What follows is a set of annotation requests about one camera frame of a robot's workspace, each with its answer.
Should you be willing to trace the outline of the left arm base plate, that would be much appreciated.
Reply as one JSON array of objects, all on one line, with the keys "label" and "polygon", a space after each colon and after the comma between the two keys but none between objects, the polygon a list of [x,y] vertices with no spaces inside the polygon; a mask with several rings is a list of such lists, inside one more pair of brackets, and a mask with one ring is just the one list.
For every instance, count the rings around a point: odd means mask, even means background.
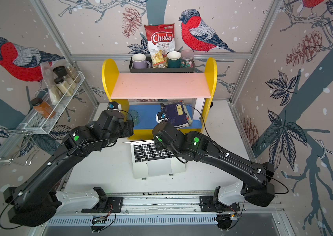
[{"label": "left arm base plate", "polygon": [[121,213],[123,200],[123,197],[108,197],[106,200],[99,200],[91,209],[83,208],[82,213]]}]

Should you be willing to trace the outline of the silver laptop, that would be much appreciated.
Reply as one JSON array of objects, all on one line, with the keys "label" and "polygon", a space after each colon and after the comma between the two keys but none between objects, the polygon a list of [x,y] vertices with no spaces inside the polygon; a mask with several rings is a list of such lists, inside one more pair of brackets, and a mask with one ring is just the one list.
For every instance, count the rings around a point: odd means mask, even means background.
[{"label": "silver laptop", "polygon": [[186,172],[186,165],[170,151],[157,151],[153,140],[130,142],[130,153],[135,179]]}]

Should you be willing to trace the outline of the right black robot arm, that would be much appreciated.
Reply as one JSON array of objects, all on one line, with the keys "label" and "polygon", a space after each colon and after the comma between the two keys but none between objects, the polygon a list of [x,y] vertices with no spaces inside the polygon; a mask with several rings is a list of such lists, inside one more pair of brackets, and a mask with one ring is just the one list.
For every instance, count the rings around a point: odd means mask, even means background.
[{"label": "right black robot arm", "polygon": [[274,175],[271,163],[256,163],[219,146],[210,137],[191,131],[183,134],[171,123],[157,124],[152,135],[163,148],[186,161],[202,162],[221,169],[243,182],[240,194],[253,205],[266,207],[275,197],[275,187],[270,183]]}]

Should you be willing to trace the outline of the green drinking glass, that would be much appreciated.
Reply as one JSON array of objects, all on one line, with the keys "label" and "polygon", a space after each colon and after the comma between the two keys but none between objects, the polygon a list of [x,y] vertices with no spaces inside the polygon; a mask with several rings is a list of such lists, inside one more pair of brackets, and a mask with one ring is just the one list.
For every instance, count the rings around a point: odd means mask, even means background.
[{"label": "green drinking glass", "polygon": [[136,110],[130,110],[129,111],[131,118],[133,120],[134,125],[138,125],[139,124],[139,113]]}]

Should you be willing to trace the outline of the yellow shelf unit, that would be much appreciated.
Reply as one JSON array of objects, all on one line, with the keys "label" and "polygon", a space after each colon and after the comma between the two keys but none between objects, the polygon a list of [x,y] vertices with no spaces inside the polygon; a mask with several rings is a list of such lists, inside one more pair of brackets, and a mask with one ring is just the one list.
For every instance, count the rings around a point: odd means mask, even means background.
[{"label": "yellow shelf unit", "polygon": [[203,73],[120,73],[112,59],[106,59],[102,65],[102,84],[108,100],[121,104],[122,110],[136,110],[139,113],[140,122],[134,127],[134,135],[130,140],[152,139],[152,130],[157,125],[156,115],[160,111],[159,105],[129,103],[135,99],[180,101],[205,98],[201,118],[181,129],[184,134],[190,131],[202,132],[216,90],[217,75],[214,58],[207,60]]}]

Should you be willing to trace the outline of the orange spice jar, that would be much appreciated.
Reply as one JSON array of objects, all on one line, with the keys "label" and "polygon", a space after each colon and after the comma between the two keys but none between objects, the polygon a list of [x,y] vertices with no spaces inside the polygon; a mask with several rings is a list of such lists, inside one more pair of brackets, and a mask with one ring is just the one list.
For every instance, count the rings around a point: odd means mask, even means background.
[{"label": "orange spice jar", "polygon": [[30,101],[33,108],[45,119],[54,118],[55,111],[53,108],[41,98],[34,98]]}]

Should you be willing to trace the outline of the dark blue book stack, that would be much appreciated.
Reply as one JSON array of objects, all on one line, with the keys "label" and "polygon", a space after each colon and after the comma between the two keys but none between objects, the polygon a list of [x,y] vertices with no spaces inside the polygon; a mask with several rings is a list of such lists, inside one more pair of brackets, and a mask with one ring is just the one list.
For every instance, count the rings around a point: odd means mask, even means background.
[{"label": "dark blue book stack", "polygon": [[193,124],[193,120],[183,102],[162,103],[161,112],[161,118],[177,129],[189,127]]}]

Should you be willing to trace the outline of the clear spice jar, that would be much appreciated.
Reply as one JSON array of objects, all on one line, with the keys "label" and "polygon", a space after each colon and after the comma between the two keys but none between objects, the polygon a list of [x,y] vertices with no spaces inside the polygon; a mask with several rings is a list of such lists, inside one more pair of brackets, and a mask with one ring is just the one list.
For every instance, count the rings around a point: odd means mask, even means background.
[{"label": "clear spice jar", "polygon": [[70,63],[66,63],[65,65],[66,71],[68,75],[74,80],[75,83],[79,83],[81,78],[79,76],[78,71],[73,67]]}]

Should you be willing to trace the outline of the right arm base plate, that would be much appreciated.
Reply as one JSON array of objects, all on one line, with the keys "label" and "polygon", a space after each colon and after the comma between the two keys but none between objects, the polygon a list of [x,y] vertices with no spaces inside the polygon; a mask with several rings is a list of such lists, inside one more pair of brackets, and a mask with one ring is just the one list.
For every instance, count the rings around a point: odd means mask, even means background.
[{"label": "right arm base plate", "polygon": [[219,201],[214,201],[214,196],[200,196],[200,210],[201,212],[239,212],[240,204],[235,202],[231,205],[225,205]]}]

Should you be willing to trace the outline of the green mug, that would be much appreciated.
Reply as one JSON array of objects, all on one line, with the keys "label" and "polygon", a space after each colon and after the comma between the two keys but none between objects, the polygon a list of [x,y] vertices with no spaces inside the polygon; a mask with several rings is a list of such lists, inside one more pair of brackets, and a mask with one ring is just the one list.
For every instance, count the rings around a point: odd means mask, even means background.
[{"label": "green mug", "polygon": [[167,54],[168,68],[180,68],[181,67],[181,53],[178,51],[172,51]]}]

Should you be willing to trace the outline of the red chips bag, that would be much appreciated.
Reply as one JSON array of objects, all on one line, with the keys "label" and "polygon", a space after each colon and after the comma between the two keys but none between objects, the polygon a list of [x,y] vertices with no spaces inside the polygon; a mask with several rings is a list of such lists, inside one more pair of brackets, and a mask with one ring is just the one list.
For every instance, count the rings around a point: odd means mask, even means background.
[{"label": "red chips bag", "polygon": [[144,28],[152,68],[167,68],[167,54],[175,49],[174,24],[146,25]]}]

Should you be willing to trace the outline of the white book upright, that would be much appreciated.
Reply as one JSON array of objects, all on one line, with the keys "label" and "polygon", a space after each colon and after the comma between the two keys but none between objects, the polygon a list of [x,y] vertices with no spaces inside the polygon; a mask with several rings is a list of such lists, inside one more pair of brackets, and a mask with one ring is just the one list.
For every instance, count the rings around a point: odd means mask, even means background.
[{"label": "white book upright", "polygon": [[192,106],[193,106],[193,120],[199,120],[201,118],[200,113],[202,113],[203,107],[205,103],[205,98],[194,98],[192,100]]}]

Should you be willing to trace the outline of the purple mug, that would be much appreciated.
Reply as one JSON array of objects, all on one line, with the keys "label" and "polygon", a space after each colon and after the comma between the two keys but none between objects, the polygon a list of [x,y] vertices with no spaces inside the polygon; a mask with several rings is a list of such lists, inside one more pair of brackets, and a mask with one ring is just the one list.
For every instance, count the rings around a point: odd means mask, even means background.
[{"label": "purple mug", "polygon": [[134,54],[132,56],[132,62],[134,69],[149,69],[152,67],[151,62],[146,59],[145,54]]}]

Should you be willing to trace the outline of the black tray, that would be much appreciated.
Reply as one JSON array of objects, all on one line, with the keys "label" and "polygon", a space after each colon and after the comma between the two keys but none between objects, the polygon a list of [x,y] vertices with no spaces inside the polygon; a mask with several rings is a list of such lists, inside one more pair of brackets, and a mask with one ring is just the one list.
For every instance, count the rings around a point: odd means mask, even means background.
[{"label": "black tray", "polygon": [[136,69],[133,66],[133,61],[130,60],[129,70],[131,73],[193,73],[194,67],[182,68],[152,68],[146,64],[146,68]]}]

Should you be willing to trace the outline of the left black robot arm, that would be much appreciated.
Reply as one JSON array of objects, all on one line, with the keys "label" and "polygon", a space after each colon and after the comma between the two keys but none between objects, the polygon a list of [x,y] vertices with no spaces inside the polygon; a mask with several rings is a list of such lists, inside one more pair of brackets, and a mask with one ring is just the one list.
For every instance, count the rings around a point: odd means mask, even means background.
[{"label": "left black robot arm", "polygon": [[54,154],[23,184],[3,193],[11,207],[8,219],[17,227],[36,227],[51,219],[62,202],[55,185],[94,151],[115,145],[117,139],[134,134],[134,122],[122,111],[105,110],[96,121],[72,129]]}]

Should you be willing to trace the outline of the black lid spice jar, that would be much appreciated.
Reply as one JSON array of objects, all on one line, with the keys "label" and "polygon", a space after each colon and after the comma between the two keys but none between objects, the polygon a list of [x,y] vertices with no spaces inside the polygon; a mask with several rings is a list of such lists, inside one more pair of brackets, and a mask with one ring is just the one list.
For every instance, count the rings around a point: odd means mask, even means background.
[{"label": "black lid spice jar", "polygon": [[62,77],[57,77],[54,82],[64,96],[73,96],[72,85],[68,84]]},{"label": "black lid spice jar", "polygon": [[67,82],[68,85],[70,85],[72,89],[75,89],[77,87],[77,84],[69,76],[69,74],[64,66],[55,67],[52,71],[57,75],[57,77],[54,79],[54,82],[56,84],[60,84],[61,80],[63,80],[65,82]]}]

